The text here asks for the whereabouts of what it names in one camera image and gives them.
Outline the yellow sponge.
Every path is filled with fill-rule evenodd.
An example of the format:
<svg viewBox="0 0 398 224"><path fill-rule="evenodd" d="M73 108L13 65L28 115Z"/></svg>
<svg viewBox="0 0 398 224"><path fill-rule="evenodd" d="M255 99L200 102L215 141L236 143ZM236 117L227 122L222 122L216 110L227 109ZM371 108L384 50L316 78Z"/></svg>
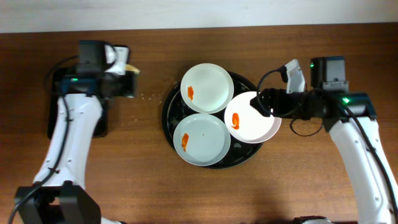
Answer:
<svg viewBox="0 0 398 224"><path fill-rule="evenodd" d="M135 75L139 75L140 72L141 72L138 68L136 68L136 67L133 66L133 65L129 65L129 64L127 64L127 65L125 66L125 71L126 71L126 72L132 72L132 73L135 74Z"/></svg>

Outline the pinkish white plate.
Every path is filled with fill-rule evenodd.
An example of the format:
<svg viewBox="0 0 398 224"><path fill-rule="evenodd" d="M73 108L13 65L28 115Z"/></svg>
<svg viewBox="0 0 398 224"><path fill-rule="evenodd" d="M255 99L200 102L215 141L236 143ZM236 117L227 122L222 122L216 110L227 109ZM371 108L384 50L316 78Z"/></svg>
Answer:
<svg viewBox="0 0 398 224"><path fill-rule="evenodd" d="M256 92L248 91L235 96L226 107L224 123L237 140L257 144L272 138L278 132L282 119L266 117L250 105Z"/></svg>

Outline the light blue-grey plate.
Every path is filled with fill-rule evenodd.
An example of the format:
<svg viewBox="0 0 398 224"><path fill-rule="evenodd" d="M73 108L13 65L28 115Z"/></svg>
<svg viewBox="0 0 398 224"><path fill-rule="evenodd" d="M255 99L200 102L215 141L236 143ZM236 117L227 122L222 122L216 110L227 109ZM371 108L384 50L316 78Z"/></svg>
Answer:
<svg viewBox="0 0 398 224"><path fill-rule="evenodd" d="M222 160L231 145L222 120L210 114L192 114L182 119L173 135L177 154L195 166L210 166Z"/></svg>

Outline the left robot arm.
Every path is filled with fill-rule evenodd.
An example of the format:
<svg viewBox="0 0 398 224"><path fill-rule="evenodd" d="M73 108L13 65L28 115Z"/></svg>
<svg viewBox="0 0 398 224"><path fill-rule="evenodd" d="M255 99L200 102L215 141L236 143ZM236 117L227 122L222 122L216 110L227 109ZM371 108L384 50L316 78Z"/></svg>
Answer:
<svg viewBox="0 0 398 224"><path fill-rule="evenodd" d="M58 98L57 120L44 162L29 187L19 187L16 215L24 223L110 223L85 190L85 170L91 140L98 123L106 119L114 97L134 96L139 70L129 64L130 49L104 40L81 40L77 62L56 63L50 93Z"/></svg>

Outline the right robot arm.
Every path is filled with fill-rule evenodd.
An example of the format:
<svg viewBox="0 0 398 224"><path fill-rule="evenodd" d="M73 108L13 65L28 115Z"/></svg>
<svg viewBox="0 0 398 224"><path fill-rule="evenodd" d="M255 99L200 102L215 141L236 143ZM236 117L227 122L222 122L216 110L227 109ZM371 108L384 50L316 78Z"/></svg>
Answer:
<svg viewBox="0 0 398 224"><path fill-rule="evenodd" d="M310 61L311 90L299 63L277 68L286 89L257 86L250 105L263 116L320 118L343 159L359 223L397 223L397 182L382 148L377 114L367 93L349 92L342 56Z"/></svg>

